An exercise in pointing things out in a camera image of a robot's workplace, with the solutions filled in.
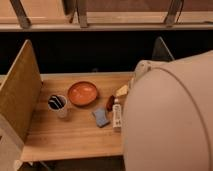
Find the orange bowl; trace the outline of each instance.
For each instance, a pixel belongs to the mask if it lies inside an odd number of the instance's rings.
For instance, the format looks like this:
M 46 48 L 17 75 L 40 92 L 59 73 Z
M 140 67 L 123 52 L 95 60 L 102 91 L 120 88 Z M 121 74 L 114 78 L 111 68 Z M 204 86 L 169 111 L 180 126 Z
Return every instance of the orange bowl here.
M 68 90 L 70 102 L 76 106 L 85 106 L 92 103 L 98 97 L 96 86 L 87 81 L 73 84 Z

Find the wooden table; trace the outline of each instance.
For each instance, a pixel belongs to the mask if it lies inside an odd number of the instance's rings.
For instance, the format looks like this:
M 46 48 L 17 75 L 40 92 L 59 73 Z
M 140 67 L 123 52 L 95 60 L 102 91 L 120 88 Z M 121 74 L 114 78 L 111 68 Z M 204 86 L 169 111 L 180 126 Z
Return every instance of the wooden table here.
M 21 160 L 24 162 L 122 155 L 121 134 L 112 124 L 96 126 L 92 111 L 105 107 L 109 96 L 126 84 L 132 73 L 65 75 L 46 78 L 35 108 Z M 90 81 L 99 90 L 99 98 L 86 107 L 68 104 L 68 120 L 60 120 L 48 109 L 52 94 L 67 96 L 78 81 Z M 112 113 L 107 114 L 112 123 Z

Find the bottle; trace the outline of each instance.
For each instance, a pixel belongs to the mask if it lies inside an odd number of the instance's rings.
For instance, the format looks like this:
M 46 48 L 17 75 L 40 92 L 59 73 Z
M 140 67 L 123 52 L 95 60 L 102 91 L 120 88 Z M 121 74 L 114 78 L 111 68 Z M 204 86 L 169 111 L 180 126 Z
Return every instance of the bottle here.
M 115 132 L 121 132 L 122 127 L 122 107 L 119 100 L 115 98 L 114 105 L 112 106 L 113 112 L 113 129 Z

